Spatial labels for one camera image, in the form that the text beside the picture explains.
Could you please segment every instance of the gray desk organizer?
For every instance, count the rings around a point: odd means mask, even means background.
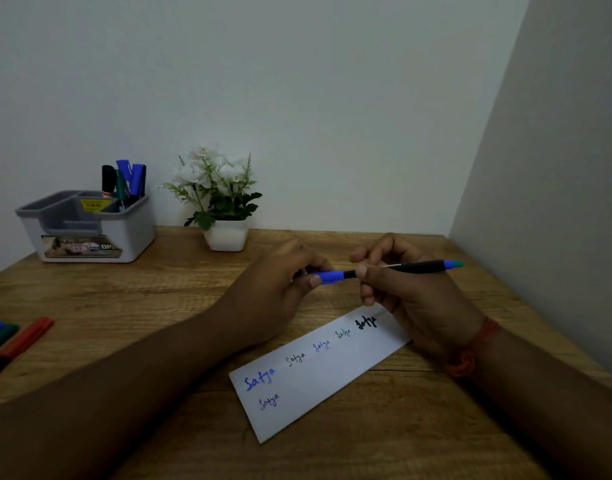
[[[15,212],[42,261],[131,262],[155,239],[150,196],[118,209],[101,192],[63,190]]]

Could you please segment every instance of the white paper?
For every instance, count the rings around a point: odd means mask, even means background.
[[[263,443],[409,340],[381,305],[362,306],[230,372],[230,380]]]

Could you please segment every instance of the white pot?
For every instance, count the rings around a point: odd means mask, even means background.
[[[248,237],[248,219],[245,221],[215,221],[203,233],[213,251],[239,252],[244,249]]]

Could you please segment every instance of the wooden desk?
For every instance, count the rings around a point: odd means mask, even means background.
[[[270,246],[298,236],[334,266],[349,266],[370,233],[253,230],[242,253],[213,253],[197,229],[161,227],[132,264],[42,264],[0,273],[0,318],[57,323],[0,375],[0,402],[100,359],[211,305]],[[612,386],[612,376],[448,239],[411,235],[453,272],[488,315]],[[321,287],[276,339],[219,364],[199,380],[117,471],[117,479],[539,479],[534,455],[435,365],[403,347],[263,445],[228,373],[360,306],[357,283]]]

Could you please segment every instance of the hand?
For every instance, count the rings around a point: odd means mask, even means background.
[[[381,303],[410,334],[413,345],[440,362],[477,334],[484,315],[448,273],[408,274],[378,266],[436,259],[397,234],[386,234],[372,248],[350,256],[362,280],[360,295],[367,306]]]
[[[293,319],[301,300],[321,284],[302,270],[333,271],[299,239],[281,243],[239,275],[210,311],[240,348],[265,342]]]

